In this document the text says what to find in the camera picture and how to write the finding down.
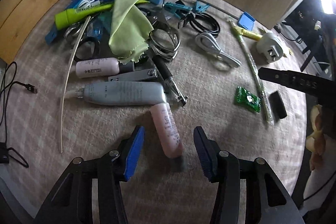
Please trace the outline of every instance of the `teal clip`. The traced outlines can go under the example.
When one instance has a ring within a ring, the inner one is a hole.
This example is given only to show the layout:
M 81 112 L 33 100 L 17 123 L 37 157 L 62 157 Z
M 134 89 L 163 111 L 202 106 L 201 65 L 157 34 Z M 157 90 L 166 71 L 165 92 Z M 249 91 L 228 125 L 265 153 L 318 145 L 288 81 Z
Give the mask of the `teal clip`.
M 163 8 L 168 12 L 174 14 L 174 16 L 176 16 L 178 19 L 181 19 L 181 17 L 177 14 L 178 10 L 186 11 L 189 13 L 193 10 L 192 7 L 171 2 L 164 3 Z
M 195 7 L 193 8 L 193 11 L 196 12 L 205 12 L 206 9 L 208 9 L 210 6 L 208 4 L 202 5 L 201 2 L 196 1 Z

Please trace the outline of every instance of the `pink cosmetic tube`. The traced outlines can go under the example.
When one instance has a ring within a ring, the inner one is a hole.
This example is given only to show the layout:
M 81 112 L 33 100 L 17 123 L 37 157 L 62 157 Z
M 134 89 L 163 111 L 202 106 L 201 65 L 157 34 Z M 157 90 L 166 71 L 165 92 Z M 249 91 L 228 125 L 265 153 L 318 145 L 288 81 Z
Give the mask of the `pink cosmetic tube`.
M 180 157 L 183 152 L 183 145 L 169 103 L 154 105 L 150 108 L 150 112 L 164 154 L 170 159 Z

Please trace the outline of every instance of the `usb connector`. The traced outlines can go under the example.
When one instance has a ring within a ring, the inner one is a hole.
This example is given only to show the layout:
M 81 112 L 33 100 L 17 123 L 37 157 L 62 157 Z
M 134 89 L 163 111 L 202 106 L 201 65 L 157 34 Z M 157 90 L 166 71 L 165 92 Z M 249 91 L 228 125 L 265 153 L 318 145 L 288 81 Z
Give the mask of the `usb connector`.
M 31 84 L 26 84 L 25 87 L 26 87 L 26 89 L 29 90 L 30 92 L 32 92 L 32 93 L 37 93 L 37 88 L 34 87 L 33 85 L 31 85 Z

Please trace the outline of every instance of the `green packet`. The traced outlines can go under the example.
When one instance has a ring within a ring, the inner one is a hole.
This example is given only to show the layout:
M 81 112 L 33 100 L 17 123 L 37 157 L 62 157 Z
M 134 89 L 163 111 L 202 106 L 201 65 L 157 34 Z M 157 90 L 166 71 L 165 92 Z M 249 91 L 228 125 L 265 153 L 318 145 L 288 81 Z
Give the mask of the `green packet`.
M 245 106 L 248 110 L 252 112 L 260 112 L 261 102 L 260 98 L 250 93 L 241 86 L 237 87 L 235 102 L 239 105 Z

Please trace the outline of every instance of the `white power adapter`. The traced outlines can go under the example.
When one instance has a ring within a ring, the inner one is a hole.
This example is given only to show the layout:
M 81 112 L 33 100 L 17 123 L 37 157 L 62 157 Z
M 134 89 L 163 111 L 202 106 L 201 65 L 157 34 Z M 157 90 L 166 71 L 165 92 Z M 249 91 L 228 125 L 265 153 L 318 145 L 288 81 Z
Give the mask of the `white power adapter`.
M 278 61 L 285 51 L 284 43 L 272 32 L 265 33 L 257 42 L 257 51 L 266 57 L 267 63 Z

